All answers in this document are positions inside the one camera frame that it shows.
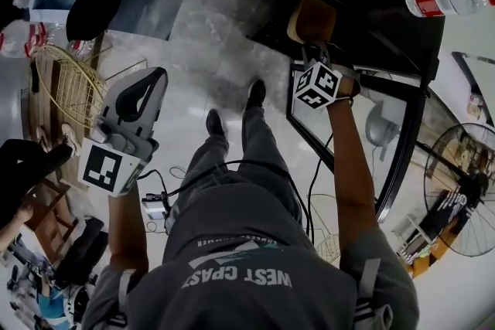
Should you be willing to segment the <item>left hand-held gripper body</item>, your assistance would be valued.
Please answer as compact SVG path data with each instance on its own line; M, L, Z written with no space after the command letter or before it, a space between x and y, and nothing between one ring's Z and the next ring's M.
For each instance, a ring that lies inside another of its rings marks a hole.
M90 136L83 140L78 181L109 196L127 194L159 146L153 139L154 123L97 117Z

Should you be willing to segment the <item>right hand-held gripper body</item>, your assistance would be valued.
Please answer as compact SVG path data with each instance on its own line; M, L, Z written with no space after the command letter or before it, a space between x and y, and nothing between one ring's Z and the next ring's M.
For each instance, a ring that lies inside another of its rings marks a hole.
M317 110L337 99L343 74L322 62L314 63L296 81L295 99Z

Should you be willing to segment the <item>beige plastic container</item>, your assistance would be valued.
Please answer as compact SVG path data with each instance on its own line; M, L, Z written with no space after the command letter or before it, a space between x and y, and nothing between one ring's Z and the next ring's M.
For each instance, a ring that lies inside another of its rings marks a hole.
M300 44L328 43L336 17L337 10L322 0L300 0L288 22L288 37Z

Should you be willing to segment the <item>black cabinet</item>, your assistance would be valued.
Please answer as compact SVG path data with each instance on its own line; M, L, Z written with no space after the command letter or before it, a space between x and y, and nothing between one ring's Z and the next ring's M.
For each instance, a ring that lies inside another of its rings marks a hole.
M405 0L322 0L337 10L336 26L329 40L330 52L358 67L418 78L419 87L364 76L364 87L406 103L405 119L391 170L384 187L377 190L377 219L383 222L404 179L418 137L428 85L439 67L439 49L445 20L418 18ZM302 45L286 32L299 0L275 0L249 39L294 60L302 57Z

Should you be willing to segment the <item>person's left forearm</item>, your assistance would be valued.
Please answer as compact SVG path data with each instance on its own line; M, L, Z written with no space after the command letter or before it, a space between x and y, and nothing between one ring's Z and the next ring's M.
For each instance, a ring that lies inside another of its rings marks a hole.
M138 184L135 183L126 195L109 196L108 208L110 264L121 269L133 269L140 274L147 273L147 239Z

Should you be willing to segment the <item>person's right forearm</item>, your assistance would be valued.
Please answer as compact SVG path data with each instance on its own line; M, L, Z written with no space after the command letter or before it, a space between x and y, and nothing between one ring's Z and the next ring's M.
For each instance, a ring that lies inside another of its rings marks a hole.
M374 184L353 117L350 101L327 107L333 132L334 185L340 250L378 228Z

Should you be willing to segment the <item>person's right hand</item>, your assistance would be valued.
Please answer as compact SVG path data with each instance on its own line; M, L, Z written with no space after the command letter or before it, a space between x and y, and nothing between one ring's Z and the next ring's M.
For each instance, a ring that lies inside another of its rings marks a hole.
M360 83L353 78L343 75L340 79L340 85L336 98L349 97L353 98L360 93Z

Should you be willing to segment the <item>person's left black shoe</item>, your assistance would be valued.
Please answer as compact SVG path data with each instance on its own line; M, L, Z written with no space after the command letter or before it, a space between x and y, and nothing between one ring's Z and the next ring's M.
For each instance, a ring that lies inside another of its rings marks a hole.
M206 128L210 136L216 134L219 136L225 136L225 130L222 122L222 118L216 109L210 109L207 114Z

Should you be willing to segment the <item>person's black shoe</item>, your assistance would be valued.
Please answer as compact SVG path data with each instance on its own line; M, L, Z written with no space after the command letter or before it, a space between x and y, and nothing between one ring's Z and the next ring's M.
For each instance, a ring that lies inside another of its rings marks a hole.
M263 107L265 98L266 98L265 82L261 79L257 79L249 87L245 110L247 111L253 107Z
M216 134L219 136L225 136L225 130L222 122L222 118L216 109L210 109L207 114L206 128L210 136Z

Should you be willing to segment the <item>person's right black shoe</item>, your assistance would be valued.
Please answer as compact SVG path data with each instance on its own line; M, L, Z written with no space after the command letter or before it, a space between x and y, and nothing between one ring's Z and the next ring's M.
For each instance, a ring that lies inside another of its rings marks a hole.
M266 98L265 82L261 79L257 79L249 87L245 110L247 111L253 107L263 107L265 98Z

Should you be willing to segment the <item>wooden stool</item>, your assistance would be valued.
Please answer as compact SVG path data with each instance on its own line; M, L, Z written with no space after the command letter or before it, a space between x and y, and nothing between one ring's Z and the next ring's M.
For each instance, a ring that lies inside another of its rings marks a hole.
M68 247L69 238L79 223L68 208L70 186L44 178L26 196L31 199L33 215L27 222L48 261L53 264Z

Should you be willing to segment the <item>person's left leg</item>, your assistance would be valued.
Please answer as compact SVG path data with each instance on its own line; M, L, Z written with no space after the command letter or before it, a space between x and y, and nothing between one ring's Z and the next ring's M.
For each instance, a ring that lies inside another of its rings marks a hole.
M188 188L178 194L171 214L178 216L204 189L243 180L236 172L222 166L228 148L224 135L212 134L196 150L180 186Z

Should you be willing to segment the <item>person's leg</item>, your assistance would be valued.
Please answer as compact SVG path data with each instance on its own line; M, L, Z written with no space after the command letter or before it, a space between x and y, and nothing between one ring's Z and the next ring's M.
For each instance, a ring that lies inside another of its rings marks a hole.
M288 173L275 137L265 121L265 111L262 107L245 110L242 120L242 146L243 160L250 163L240 164L237 171L250 182L277 197L295 221L301 224L301 206L290 181L271 170L280 168Z
M67 144L45 152L34 141L9 139L0 147L0 203L13 206L48 174L72 156Z
M178 194L171 214L178 216L204 189L243 180L236 172L222 166L228 148L224 135L212 134L196 150L180 186L188 188Z

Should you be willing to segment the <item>person's right leg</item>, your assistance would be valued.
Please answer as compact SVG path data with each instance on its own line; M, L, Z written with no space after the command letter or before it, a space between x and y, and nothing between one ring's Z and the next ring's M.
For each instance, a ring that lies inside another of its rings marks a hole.
M262 107L245 110L242 120L242 146L243 160L250 163L240 164L237 171L250 182L277 197L295 221L301 224L301 206L290 181L271 170L280 168L288 173L275 137L265 121L265 111Z

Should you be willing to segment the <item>black bag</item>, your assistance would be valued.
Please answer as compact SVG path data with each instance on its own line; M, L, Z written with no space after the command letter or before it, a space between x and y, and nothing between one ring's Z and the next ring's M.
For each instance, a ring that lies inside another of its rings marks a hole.
M104 223L94 217L86 221L82 234L73 242L54 274L54 283L64 289L84 285L108 246Z

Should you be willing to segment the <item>black cloth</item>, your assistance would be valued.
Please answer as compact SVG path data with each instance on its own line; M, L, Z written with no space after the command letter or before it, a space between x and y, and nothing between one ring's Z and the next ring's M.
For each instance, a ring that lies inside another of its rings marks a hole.
M116 16L122 0L76 0L66 21L68 41L91 41L103 33Z

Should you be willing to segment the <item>black standing fan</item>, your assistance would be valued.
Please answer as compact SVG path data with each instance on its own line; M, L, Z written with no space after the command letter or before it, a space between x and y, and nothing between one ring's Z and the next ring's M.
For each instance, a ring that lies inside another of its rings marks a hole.
M464 257L495 249L495 130L457 124L426 148L420 227Z

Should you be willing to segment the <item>person's grey shirt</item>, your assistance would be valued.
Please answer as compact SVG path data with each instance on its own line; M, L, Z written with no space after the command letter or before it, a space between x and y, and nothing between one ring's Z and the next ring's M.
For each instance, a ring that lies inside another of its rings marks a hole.
M163 261L106 267L82 330L415 330L411 278L379 229L322 259L272 194L251 183L198 192Z

